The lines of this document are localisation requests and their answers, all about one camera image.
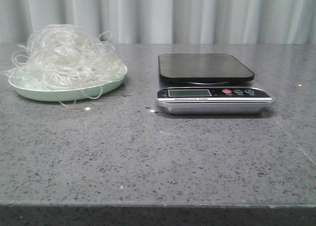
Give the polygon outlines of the white translucent vermicelli bundle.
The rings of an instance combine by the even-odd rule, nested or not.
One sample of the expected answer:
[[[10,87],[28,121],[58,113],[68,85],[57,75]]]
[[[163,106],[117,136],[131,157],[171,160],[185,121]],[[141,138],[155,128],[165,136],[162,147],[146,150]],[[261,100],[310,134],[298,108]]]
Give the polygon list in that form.
[[[71,24],[52,24],[34,32],[12,55],[14,67],[1,74],[27,87],[69,90],[117,81],[123,62],[109,41]]]

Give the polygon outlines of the digital kitchen scale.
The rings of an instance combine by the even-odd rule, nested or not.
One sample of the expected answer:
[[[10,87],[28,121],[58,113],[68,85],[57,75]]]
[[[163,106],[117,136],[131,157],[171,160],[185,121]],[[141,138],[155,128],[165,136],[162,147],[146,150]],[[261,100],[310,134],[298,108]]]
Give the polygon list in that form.
[[[260,113],[275,99],[254,79],[255,74],[229,54],[161,54],[156,104],[178,115]]]

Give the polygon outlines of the white pleated curtain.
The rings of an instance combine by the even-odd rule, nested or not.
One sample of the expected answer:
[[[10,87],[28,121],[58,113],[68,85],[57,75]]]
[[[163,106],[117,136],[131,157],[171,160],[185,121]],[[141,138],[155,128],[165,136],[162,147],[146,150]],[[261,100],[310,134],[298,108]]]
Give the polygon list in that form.
[[[316,0],[0,0],[0,40],[75,24],[114,43],[313,44]]]

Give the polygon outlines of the light green round plate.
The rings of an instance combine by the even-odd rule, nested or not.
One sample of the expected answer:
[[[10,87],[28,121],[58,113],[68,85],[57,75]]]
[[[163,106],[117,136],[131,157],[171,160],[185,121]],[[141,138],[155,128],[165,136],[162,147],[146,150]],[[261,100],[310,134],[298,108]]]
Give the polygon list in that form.
[[[27,87],[23,81],[15,77],[9,77],[8,81],[18,94],[28,99],[46,102],[66,102],[88,98],[97,99],[101,95],[115,90],[123,83],[127,73],[127,67],[122,64],[118,70],[118,73],[122,74],[122,77],[117,81],[69,90],[40,90],[38,87]]]

